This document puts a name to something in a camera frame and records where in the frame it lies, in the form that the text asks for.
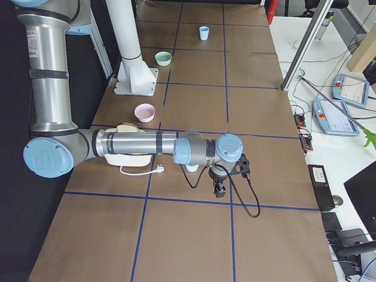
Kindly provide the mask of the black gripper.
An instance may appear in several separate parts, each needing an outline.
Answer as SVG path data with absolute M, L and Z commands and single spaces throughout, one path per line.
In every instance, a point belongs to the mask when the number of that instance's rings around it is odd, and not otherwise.
M 220 164 L 214 163 L 209 167 L 209 176 L 213 180 L 214 192 L 216 198 L 222 198 L 226 194 L 226 188 L 223 182 L 228 178 L 228 169 Z

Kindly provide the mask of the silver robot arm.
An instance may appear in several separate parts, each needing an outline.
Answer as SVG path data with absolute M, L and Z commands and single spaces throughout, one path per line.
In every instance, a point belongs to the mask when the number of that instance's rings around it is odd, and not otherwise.
M 36 122 L 23 159 L 31 171 L 59 177 L 94 157 L 110 165 L 142 167 L 152 155 L 172 155 L 182 169 L 203 166 L 213 179 L 214 194 L 224 196 L 223 182 L 246 176 L 249 162 L 242 141 L 226 133 L 205 139 L 194 130 L 144 132 L 120 125 L 114 129 L 80 129 L 72 121 L 67 34 L 91 31 L 89 1 L 16 1 L 16 14 L 26 29 Z

